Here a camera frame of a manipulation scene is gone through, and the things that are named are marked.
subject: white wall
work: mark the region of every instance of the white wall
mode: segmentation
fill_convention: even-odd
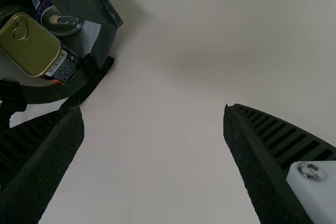
[[[258,223],[226,103],[336,144],[336,0],[110,1],[117,63],[41,223]]]

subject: metal bolt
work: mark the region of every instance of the metal bolt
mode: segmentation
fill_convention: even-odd
[[[313,163],[300,162],[298,170],[304,177],[315,181],[322,181],[327,177],[324,170]]]

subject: gold tin can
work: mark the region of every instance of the gold tin can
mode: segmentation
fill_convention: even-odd
[[[0,47],[24,73],[65,84],[80,59],[26,13],[17,13],[0,30]]]

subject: soda can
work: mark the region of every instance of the soda can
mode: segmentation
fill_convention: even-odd
[[[56,8],[51,0],[31,0],[37,20],[57,37],[69,36],[79,31],[84,19],[67,15]]]

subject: pull tab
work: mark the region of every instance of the pull tab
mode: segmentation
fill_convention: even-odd
[[[22,40],[28,36],[27,20],[19,17],[16,19],[16,27],[13,30],[13,38],[15,40]]]
[[[73,16],[58,16],[57,17],[57,22],[60,23],[61,25],[75,25],[78,23],[79,18],[73,17]]]

